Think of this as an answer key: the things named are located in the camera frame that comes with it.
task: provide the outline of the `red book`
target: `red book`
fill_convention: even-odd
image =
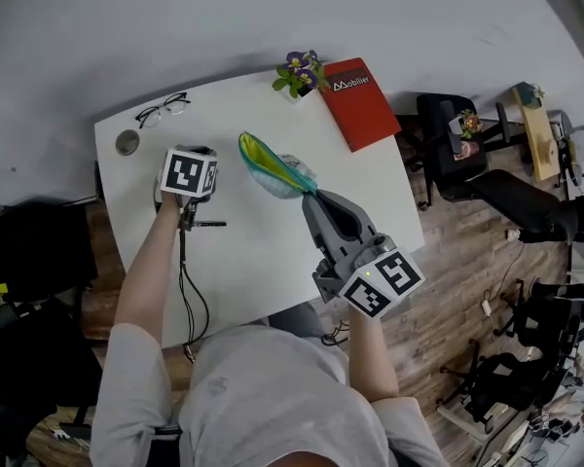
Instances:
[[[331,88],[322,91],[322,97],[351,152],[400,131],[383,92],[361,58],[326,64],[324,78]]]

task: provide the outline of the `white wall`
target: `white wall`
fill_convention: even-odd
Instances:
[[[306,48],[362,56],[399,111],[424,90],[484,110],[525,80],[584,124],[584,60],[545,0],[0,0],[0,204],[86,197],[94,121]]]

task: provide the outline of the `eyeglasses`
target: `eyeglasses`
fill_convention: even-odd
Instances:
[[[186,98],[187,94],[188,93],[185,91],[176,93],[165,100],[163,105],[153,105],[142,111],[135,118],[138,122],[140,122],[139,128],[143,128],[144,126],[151,128],[152,126],[157,125],[160,121],[160,118],[162,117],[160,113],[161,107],[164,107],[172,115],[183,113],[186,109],[186,106],[191,103],[191,101]]]

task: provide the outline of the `black and white marker cube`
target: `black and white marker cube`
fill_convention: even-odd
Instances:
[[[161,190],[202,198],[214,190],[217,159],[179,148],[166,153]]]
[[[358,269],[340,297],[370,318],[381,318],[422,285],[424,276],[411,256],[395,248]]]

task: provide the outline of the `white table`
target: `white table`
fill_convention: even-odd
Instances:
[[[216,150],[216,193],[199,206],[198,220],[225,220],[225,228],[187,234],[187,269],[212,319],[208,334],[248,323],[318,296],[311,278],[321,254],[313,245],[301,200],[280,200],[263,190],[242,161],[237,138],[248,131],[277,154],[293,154],[318,176],[318,186],[363,207],[380,232],[414,251],[423,246],[418,210],[393,137],[351,153],[318,92],[299,105],[271,88],[274,72],[211,83],[188,90],[191,104],[182,114],[162,113],[152,128],[134,119],[152,99],[95,125],[101,181],[117,246],[126,269],[149,231],[155,210],[154,179],[166,149],[177,144]],[[134,129],[140,145],[131,156],[115,149],[119,133]],[[187,314],[177,283],[179,240],[164,312],[163,346],[188,338]],[[203,323],[197,295],[187,298]]]

